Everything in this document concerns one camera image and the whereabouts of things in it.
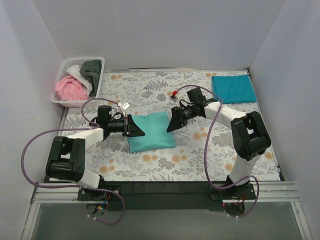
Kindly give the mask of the mint green t shirt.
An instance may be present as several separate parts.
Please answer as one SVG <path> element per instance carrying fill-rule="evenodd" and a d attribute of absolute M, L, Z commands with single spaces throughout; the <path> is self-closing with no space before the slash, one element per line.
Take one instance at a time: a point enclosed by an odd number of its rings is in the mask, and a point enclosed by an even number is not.
<path fill-rule="evenodd" d="M 145 135 L 128 138 L 131 153 L 176 147 L 173 134 L 167 132 L 170 122 L 166 111 L 134 115 L 132 119 Z"/>

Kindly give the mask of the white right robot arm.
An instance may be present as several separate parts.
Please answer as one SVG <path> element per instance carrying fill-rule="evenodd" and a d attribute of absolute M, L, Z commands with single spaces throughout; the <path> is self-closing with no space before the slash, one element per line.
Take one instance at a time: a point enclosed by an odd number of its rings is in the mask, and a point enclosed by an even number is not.
<path fill-rule="evenodd" d="M 217 192 L 229 196 L 242 195 L 252 178 L 252 170 L 261 155 L 271 146 L 271 139 L 259 112 L 241 112 L 224 106 L 218 96 L 207 99 L 203 87 L 192 85 L 187 92 L 189 103 L 171 109 L 171 120 L 167 132 L 185 127 L 189 120 L 203 117 L 218 122 L 232 133 L 236 160 L 228 174 L 224 186 L 217 186 L 212 181 L 211 187 Z"/>

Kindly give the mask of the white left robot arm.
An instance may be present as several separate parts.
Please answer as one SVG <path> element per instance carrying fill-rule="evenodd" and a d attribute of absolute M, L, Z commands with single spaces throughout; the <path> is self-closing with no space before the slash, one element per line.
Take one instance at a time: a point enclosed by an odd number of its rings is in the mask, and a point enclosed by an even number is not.
<path fill-rule="evenodd" d="M 111 133 L 121 133 L 124 137 L 145 135 L 130 114 L 121 113 L 120 118 L 116 119 L 111 110 L 110 106 L 101 105 L 91 124 L 92 129 L 53 139 L 45 168 L 47 177 L 87 188 L 99 187 L 101 176 L 85 167 L 86 150 L 106 140 Z"/>

